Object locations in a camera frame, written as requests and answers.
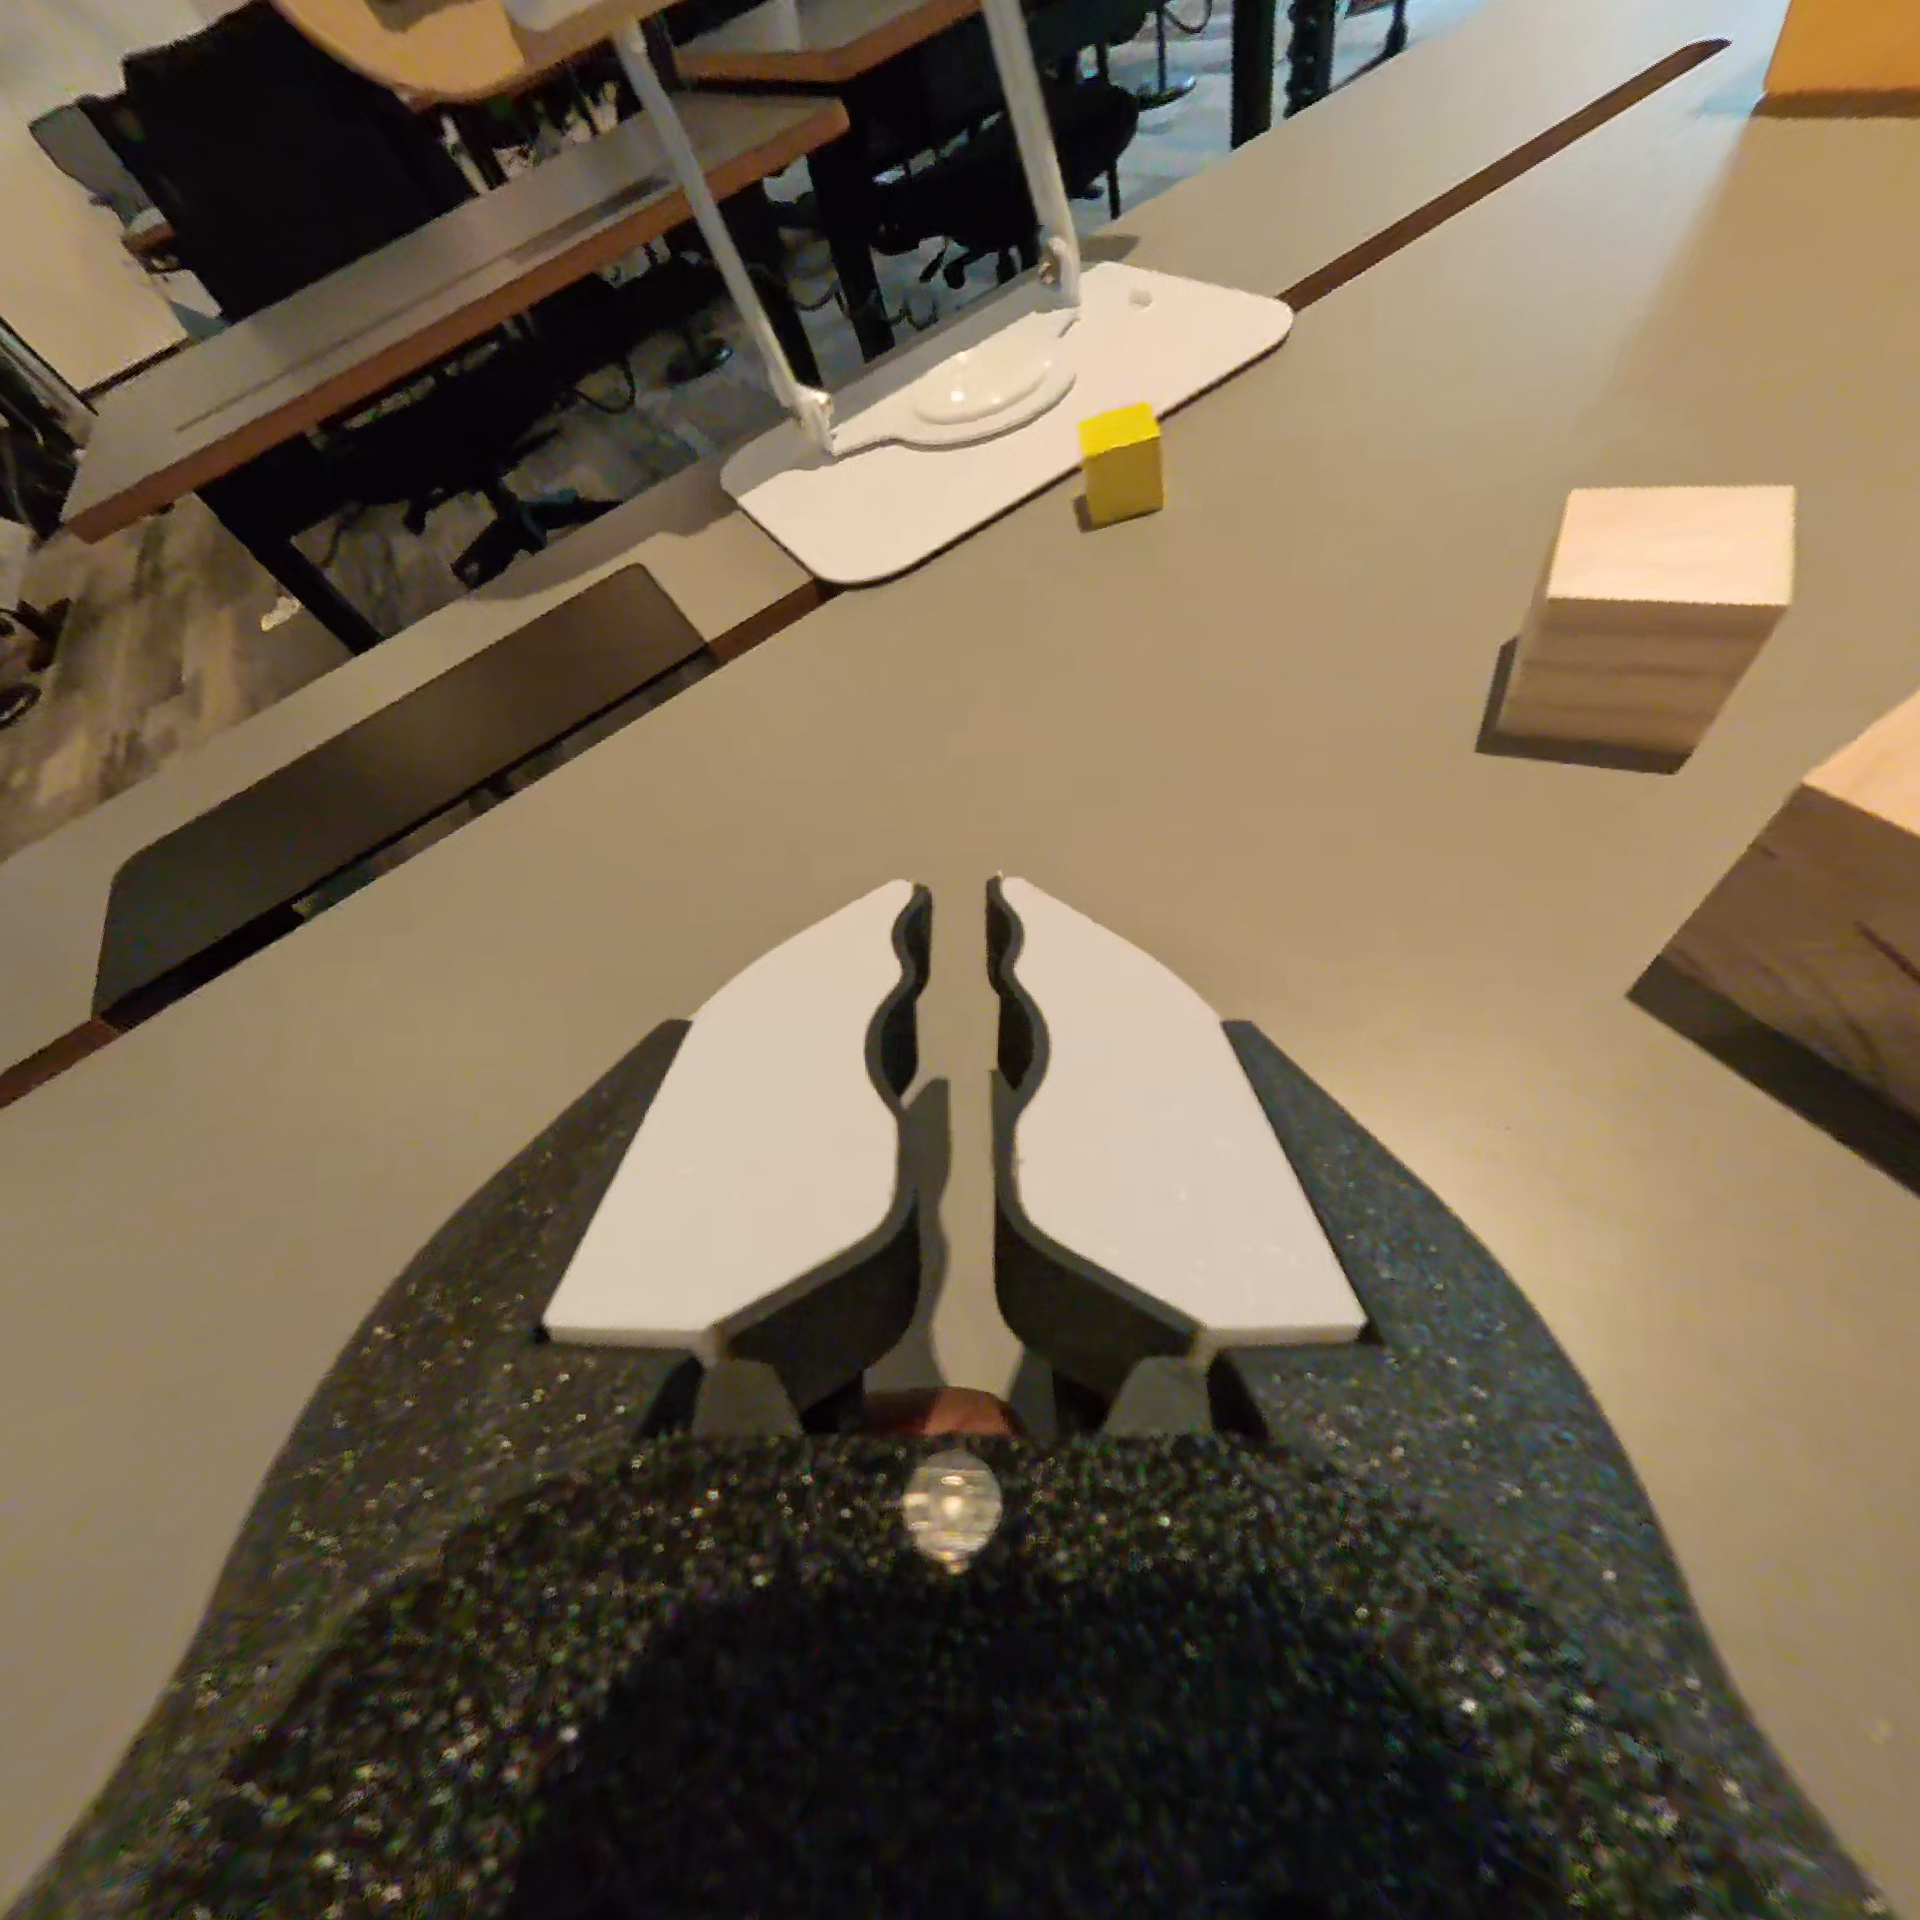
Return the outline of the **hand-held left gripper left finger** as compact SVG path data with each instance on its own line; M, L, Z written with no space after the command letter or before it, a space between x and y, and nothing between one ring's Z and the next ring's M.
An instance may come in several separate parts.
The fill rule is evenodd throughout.
M590 1351L769 1369L852 1411L924 1295L907 1094L933 898L891 879L698 1006L540 1311Z

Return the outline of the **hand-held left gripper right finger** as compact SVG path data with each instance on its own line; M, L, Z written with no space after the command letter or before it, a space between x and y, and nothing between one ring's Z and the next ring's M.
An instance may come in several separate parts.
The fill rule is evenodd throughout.
M986 925L1021 1411L1094 1433L1145 1380L1208 1420L1227 1361L1361 1349L1370 1311L1214 1004L1031 879L989 879Z

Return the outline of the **pale wooden cube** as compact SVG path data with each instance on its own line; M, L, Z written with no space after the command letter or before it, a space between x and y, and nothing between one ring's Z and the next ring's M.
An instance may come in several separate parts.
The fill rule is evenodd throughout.
M1793 604L1792 483L1567 495L1499 733L1687 758Z
M1916 1117L1916 694L1801 774L1660 957Z

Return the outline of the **black mat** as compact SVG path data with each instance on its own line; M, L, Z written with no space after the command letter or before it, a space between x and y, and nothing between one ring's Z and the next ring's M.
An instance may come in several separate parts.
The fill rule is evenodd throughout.
M625 565L134 852L108 889L94 1015L397 843L704 647L653 573Z

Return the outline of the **small yellow cube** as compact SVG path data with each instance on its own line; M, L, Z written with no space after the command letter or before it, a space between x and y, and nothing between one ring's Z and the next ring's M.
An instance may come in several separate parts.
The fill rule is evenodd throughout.
M1167 506L1160 417L1145 401L1076 423L1080 506L1089 530L1103 530Z

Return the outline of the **brown-edged grey desk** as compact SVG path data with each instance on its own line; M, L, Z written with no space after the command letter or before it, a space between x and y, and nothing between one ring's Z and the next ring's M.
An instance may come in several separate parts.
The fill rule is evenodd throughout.
M693 221L653 115L573 143L417 232L111 389L62 501L78 541L198 493L350 652L378 631L232 475L537 301Z

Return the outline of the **black office chair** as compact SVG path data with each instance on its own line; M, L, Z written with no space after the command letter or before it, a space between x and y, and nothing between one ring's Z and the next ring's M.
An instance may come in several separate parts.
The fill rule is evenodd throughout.
M431 123L264 2L129 54L122 83L134 173L228 322L475 195Z
M1103 198L1121 214L1121 157L1140 133L1134 95L1103 79L1044 80L1054 145L1068 195ZM945 154L877 180L862 215L872 252L903 258L938 240L938 264L956 290L979 262L1000 285L1037 265L1040 217L1027 188L1016 134L1004 116L964 133Z

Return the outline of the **round wooden tabletop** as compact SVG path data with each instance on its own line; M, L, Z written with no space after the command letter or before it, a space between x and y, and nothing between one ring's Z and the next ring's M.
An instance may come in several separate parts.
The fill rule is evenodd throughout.
M340 65L413 101L517 94L670 2L275 2Z

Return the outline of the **orange box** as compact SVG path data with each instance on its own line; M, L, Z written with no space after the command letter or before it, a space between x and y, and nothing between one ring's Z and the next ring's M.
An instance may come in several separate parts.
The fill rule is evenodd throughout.
M1919 2L1790 2L1760 108L1916 116Z

